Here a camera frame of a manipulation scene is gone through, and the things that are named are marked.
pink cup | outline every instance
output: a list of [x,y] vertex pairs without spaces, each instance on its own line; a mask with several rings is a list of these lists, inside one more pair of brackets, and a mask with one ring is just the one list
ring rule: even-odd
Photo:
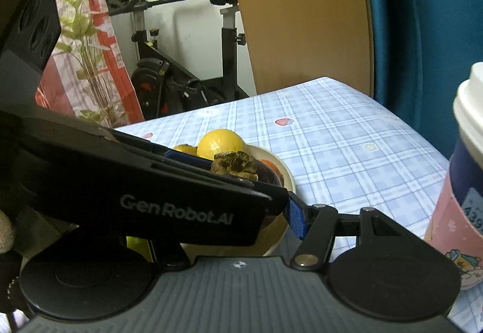
[[459,268],[461,289],[467,290],[483,281],[483,236],[458,204],[449,175],[444,180],[424,239]]

seat post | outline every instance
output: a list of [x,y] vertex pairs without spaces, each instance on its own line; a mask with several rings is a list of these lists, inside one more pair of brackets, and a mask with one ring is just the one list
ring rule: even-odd
[[235,25],[235,13],[238,11],[240,11],[238,5],[220,10],[223,16],[223,28],[221,28],[223,94],[227,101],[235,100],[235,89],[238,84],[237,29]]
[[146,42],[148,40],[146,32],[146,21],[144,19],[144,11],[132,12],[134,16],[134,32],[136,33],[137,42]]

blue strap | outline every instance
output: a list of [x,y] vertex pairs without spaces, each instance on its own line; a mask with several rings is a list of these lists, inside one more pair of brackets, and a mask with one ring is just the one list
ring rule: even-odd
[[207,160],[198,156],[189,155],[187,153],[169,150],[164,155],[168,159],[176,160],[177,162],[192,165],[193,167],[202,168],[209,171],[211,169],[211,160]]
[[286,219],[296,238],[303,239],[307,236],[308,229],[304,218],[304,212],[292,198],[290,198]]

checkered tablecloth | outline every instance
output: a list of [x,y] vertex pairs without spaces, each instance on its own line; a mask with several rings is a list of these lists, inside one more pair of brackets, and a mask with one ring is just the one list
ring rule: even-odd
[[[448,168],[448,161],[398,117],[330,78],[120,130],[173,147],[197,145],[219,128],[280,157],[306,203],[356,214],[372,206],[421,237]],[[353,246],[355,238],[337,238],[332,257]],[[462,291],[450,318],[477,333],[482,307],[480,285]]]

exercise bike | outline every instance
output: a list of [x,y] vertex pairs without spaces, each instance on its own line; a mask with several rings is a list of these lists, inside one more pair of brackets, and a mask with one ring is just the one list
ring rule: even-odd
[[235,13],[238,0],[210,0],[221,9],[223,76],[201,81],[158,48],[159,29],[149,31],[148,40],[144,11],[153,6],[187,0],[110,0],[109,15],[133,13],[139,62],[131,77],[143,116],[146,120],[201,107],[242,99],[248,95],[237,84],[237,45],[246,45],[245,35],[237,35]]

